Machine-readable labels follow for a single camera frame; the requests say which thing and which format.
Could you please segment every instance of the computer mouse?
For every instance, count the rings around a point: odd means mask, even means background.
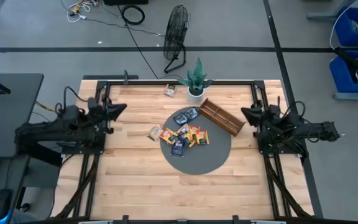
[[[11,207],[12,192],[9,189],[0,190],[0,220],[5,218]]]

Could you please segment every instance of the small package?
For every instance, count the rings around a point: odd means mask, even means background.
[[[194,144],[196,144],[196,142],[197,142],[197,140],[195,140],[195,139],[190,140],[190,133],[182,134],[181,137],[185,140],[188,147],[194,146]]]
[[[175,85],[167,84],[165,87],[164,94],[167,96],[175,97],[177,93],[177,87]]]
[[[178,116],[174,116],[173,119],[179,125],[184,125],[189,122],[189,119],[187,119],[187,117],[183,113],[180,113]]]
[[[189,125],[190,129],[190,140],[196,140],[197,139],[197,131],[200,130],[199,126]]]
[[[168,144],[173,144],[178,140],[178,134],[169,128],[165,128],[165,131],[160,134],[160,138],[164,139]]]
[[[175,142],[172,145],[171,156],[180,156],[183,157],[185,155],[186,146],[182,142]]]
[[[208,131],[198,130],[197,131],[197,143],[198,144],[209,144]]]
[[[149,137],[149,139],[151,139],[153,141],[158,141],[161,133],[162,133],[162,130],[157,126],[154,126],[152,129],[150,129],[147,137]]]
[[[195,119],[198,116],[198,111],[195,107],[192,107],[192,108],[186,110],[186,112],[184,112],[184,114],[187,117],[187,119],[189,119],[189,121],[191,121],[192,119]]]
[[[184,124],[178,131],[177,131],[177,133],[178,133],[178,135],[179,136],[181,136],[181,135],[183,135],[183,134],[187,134],[187,133],[189,133],[189,125],[188,124]]]

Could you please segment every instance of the wooden tray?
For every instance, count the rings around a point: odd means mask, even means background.
[[[233,136],[237,136],[243,125],[245,125],[245,122],[208,100],[208,98],[200,106],[200,113]]]

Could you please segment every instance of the gray floor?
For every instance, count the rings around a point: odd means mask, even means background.
[[[74,1],[63,0],[66,6]],[[184,4],[191,13],[187,46],[273,47],[263,2],[260,0],[150,0],[141,6],[145,22],[135,28],[164,33],[171,8]],[[333,9],[339,1],[270,0],[282,47],[329,47],[332,22],[307,21],[306,13]],[[106,6],[117,13],[114,7]],[[123,24],[101,8],[89,18]],[[134,32],[143,47],[163,45],[163,38]],[[0,47],[134,47],[125,29],[95,22],[69,24],[59,0],[6,0],[0,11]],[[144,52],[162,77],[168,63],[161,52]],[[188,52],[188,63],[174,72],[185,75],[199,57],[210,78],[281,79],[277,56],[270,52]],[[311,165],[325,218],[358,220],[358,102],[334,101],[336,89],[329,63],[334,54],[285,53],[284,59],[296,100],[307,105],[311,121],[334,121],[346,134],[334,143],[308,144]],[[75,90],[83,75],[118,75],[126,69],[140,78],[154,76],[138,52],[0,53],[0,73],[43,73],[38,100],[54,105],[63,88]],[[69,103],[74,97],[69,96]],[[54,114],[35,108],[53,119]],[[33,122],[42,121],[33,115]],[[26,201],[36,203],[33,213],[46,217],[53,189],[33,189]]]

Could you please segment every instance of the potted plant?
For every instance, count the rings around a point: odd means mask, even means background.
[[[178,80],[180,84],[188,87],[187,98],[190,102],[200,103],[203,100],[205,88],[212,84],[212,80],[205,80],[205,77],[206,74],[203,73],[201,60],[198,58],[194,72],[192,73],[190,70],[187,70],[187,80]]]

